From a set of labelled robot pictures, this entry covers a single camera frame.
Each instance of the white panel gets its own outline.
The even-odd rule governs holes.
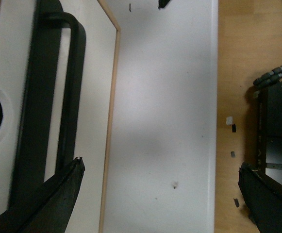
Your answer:
[[[26,77],[34,0],[2,0],[0,6],[0,214],[7,208]]]
[[[217,0],[107,2],[121,42],[104,233],[211,233]]]

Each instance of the small paper scrap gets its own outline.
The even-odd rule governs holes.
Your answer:
[[[226,125],[232,125],[232,123],[233,123],[233,118],[232,118],[232,116],[227,117],[227,118],[226,118]]]

